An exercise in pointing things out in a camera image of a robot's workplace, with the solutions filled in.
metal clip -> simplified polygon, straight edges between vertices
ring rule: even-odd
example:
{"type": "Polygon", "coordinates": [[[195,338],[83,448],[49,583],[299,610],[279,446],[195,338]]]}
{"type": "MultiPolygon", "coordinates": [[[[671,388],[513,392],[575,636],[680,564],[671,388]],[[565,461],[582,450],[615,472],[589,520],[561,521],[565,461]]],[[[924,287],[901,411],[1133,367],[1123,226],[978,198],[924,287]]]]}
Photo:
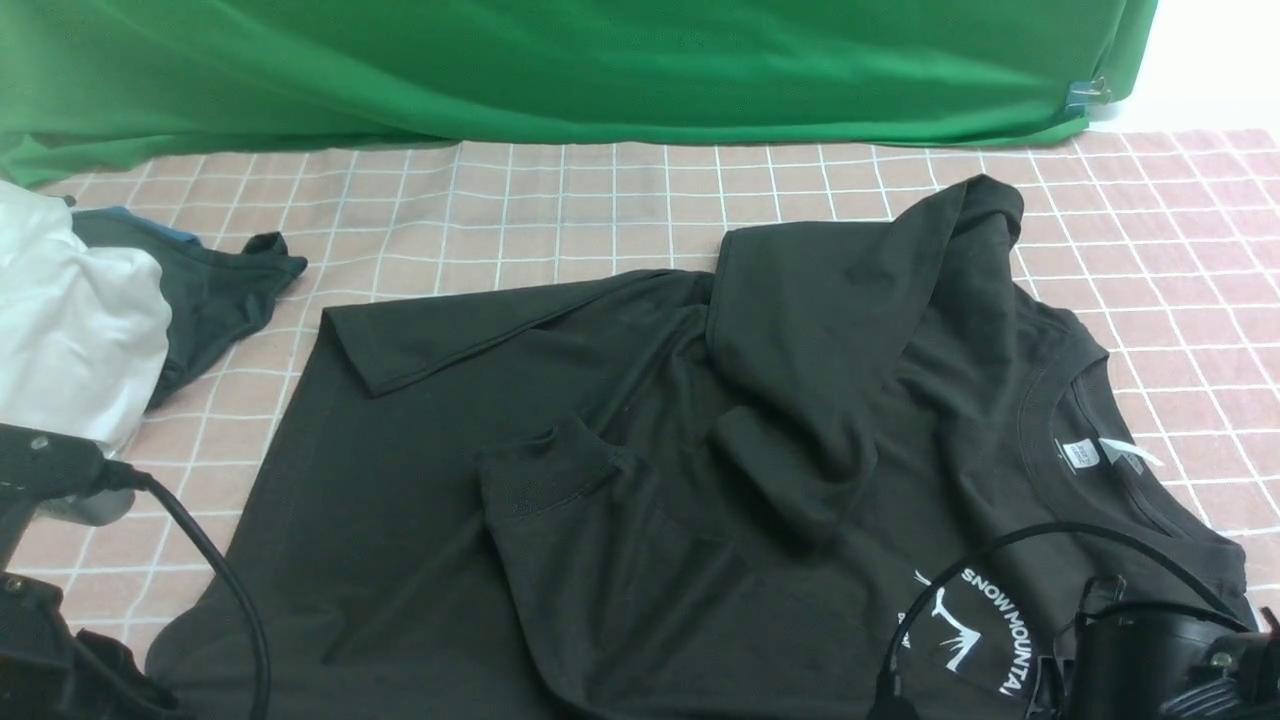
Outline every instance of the metal clip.
{"type": "Polygon", "coordinates": [[[1096,77],[1085,82],[1073,82],[1066,88],[1065,109],[1073,115],[1083,115],[1087,108],[1111,102],[1111,87],[1107,78],[1096,77]]]}

green backdrop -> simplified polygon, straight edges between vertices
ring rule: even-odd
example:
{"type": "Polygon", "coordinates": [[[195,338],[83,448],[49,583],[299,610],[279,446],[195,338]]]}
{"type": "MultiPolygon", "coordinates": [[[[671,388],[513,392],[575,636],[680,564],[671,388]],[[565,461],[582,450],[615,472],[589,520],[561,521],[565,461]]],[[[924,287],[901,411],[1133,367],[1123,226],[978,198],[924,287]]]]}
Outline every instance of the green backdrop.
{"type": "Polygon", "coordinates": [[[4,0],[0,176],[465,138],[1051,142],[1156,0],[4,0]]]}

dark t-shirt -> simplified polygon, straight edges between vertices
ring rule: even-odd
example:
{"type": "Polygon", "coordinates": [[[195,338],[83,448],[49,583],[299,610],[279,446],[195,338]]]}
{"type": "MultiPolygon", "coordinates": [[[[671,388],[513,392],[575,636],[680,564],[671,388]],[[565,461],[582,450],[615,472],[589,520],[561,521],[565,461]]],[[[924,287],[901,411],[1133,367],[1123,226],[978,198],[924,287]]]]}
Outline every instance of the dark t-shirt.
{"type": "MultiPolygon", "coordinates": [[[[979,177],[892,223],[731,232],[714,274],[329,310],[229,557],[273,717],[847,720],[899,616],[1050,520],[1171,555],[1248,614],[1243,552],[1132,454],[1106,352],[1011,277],[1021,199],[979,177]]],[[[1194,602],[1051,537],[911,629],[927,719],[1021,717],[1084,582],[1194,602]]],[[[216,583],[148,670],[202,719],[252,692],[216,583]]]]}

clothing tag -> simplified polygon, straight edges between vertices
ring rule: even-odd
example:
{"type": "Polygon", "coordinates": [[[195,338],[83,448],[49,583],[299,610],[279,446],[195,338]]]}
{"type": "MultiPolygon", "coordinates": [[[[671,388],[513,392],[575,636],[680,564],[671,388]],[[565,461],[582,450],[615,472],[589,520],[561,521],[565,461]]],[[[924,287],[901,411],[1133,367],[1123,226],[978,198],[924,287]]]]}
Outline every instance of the clothing tag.
{"type": "Polygon", "coordinates": [[[1084,438],[1062,446],[1062,454],[1073,468],[1092,468],[1098,464],[1098,448],[1092,439],[1084,438]]]}
{"type": "Polygon", "coordinates": [[[1098,442],[1102,443],[1102,452],[1107,454],[1107,460],[1110,460],[1112,462],[1115,462],[1117,457],[1123,456],[1123,457],[1130,460],[1130,465],[1132,465],[1133,464],[1132,457],[1137,456],[1137,457],[1142,457],[1143,460],[1146,460],[1147,462],[1151,462],[1152,465],[1155,465],[1157,468],[1164,468],[1165,466],[1165,464],[1161,462],[1160,457],[1156,457],[1155,455],[1147,452],[1146,450],[1138,447],[1137,445],[1133,445],[1132,442],[1124,442],[1124,441],[1112,439],[1112,438],[1108,438],[1108,437],[1098,438],[1098,442]]]}

white cloth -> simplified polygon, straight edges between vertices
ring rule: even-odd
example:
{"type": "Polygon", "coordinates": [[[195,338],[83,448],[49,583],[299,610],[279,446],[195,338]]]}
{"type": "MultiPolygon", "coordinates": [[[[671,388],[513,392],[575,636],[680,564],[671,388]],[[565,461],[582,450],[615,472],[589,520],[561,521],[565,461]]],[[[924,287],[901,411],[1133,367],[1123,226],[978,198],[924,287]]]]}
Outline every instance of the white cloth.
{"type": "Polygon", "coordinates": [[[86,247],[65,202],[0,181],[0,423],[119,451],[160,378],[170,316],[154,258],[86,247]]]}

